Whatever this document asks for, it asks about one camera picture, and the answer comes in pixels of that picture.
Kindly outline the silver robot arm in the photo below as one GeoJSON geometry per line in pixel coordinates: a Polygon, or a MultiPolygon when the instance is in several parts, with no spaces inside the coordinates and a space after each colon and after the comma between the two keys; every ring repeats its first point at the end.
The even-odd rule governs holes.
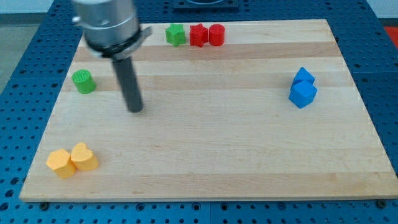
{"type": "Polygon", "coordinates": [[[143,29],[133,0],[73,0],[73,23],[95,55],[113,60],[130,57],[152,34],[143,29]]]}

